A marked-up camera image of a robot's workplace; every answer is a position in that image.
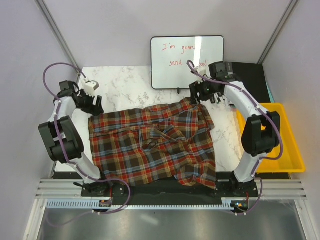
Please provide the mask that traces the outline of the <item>plaid long sleeve shirt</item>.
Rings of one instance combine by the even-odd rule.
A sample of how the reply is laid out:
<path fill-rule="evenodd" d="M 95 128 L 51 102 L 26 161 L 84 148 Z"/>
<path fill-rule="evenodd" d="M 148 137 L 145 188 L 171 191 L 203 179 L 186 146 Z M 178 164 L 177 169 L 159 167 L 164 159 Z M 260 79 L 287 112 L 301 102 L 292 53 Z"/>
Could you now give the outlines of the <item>plaid long sleeve shirt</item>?
<path fill-rule="evenodd" d="M 184 186 L 216 187 L 215 125 L 207 108 L 188 98 L 92 116 L 93 163 L 130 186 L 175 177 Z"/>

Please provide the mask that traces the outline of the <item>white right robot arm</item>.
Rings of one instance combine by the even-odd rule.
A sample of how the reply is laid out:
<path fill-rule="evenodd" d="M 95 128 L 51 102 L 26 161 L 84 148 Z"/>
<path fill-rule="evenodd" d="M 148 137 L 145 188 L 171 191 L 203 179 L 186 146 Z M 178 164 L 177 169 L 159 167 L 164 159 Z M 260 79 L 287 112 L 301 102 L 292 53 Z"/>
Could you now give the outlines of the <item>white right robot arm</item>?
<path fill-rule="evenodd" d="M 229 191 L 235 197 L 247 191 L 246 183 L 255 178 L 256 171 L 263 160 L 275 147 L 280 147 L 278 160 L 283 155 L 284 146 L 280 135 L 281 117 L 276 111 L 263 107 L 246 89 L 240 78 L 227 70 L 226 63 L 220 61 L 209 65 L 212 78 L 206 70 L 196 67 L 191 60 L 186 62 L 190 72 L 197 80 L 189 85 L 191 104 L 211 100 L 214 95 L 229 100 L 245 119 L 241 136 L 244 153 L 237 168 L 233 171 Z"/>

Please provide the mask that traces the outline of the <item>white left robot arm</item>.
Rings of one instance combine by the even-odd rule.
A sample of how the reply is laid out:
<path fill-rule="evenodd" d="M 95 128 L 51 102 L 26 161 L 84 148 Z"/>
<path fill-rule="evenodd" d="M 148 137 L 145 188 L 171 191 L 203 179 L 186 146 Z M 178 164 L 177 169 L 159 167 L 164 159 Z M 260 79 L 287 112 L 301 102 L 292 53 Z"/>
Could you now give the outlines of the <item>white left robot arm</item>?
<path fill-rule="evenodd" d="M 54 97 L 54 111 L 49 120 L 38 126 L 38 130 L 49 157 L 73 168 L 92 191 L 99 197 L 110 191 L 108 182 L 102 180 L 101 171 L 85 155 L 83 140 L 72 121 L 76 109 L 92 116 L 104 113 L 102 97 L 96 95 L 97 81 L 87 81 L 83 88 L 73 81 L 59 83 L 60 92 Z"/>

